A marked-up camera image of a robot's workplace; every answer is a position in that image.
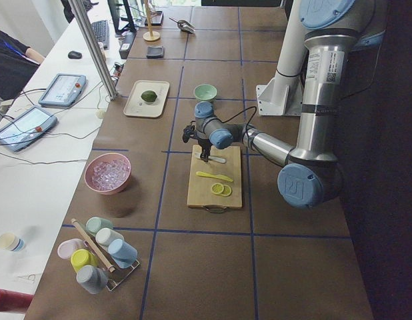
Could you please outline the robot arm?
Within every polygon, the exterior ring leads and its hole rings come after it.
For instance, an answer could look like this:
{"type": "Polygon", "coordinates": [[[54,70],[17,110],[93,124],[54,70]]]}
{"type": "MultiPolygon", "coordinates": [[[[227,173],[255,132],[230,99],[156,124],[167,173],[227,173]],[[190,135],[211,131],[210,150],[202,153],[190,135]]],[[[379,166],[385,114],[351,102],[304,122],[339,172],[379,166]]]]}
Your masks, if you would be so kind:
{"type": "Polygon", "coordinates": [[[194,108],[183,141],[194,139],[200,158],[212,147],[241,142],[279,165],[277,187],[288,204],[311,208],[338,196],[343,176],[333,152],[335,120],[352,51],[378,46],[385,34],[386,1],[294,1],[275,76],[257,87],[261,115],[297,115],[296,145],[252,126],[220,120],[209,102],[194,108]]]}

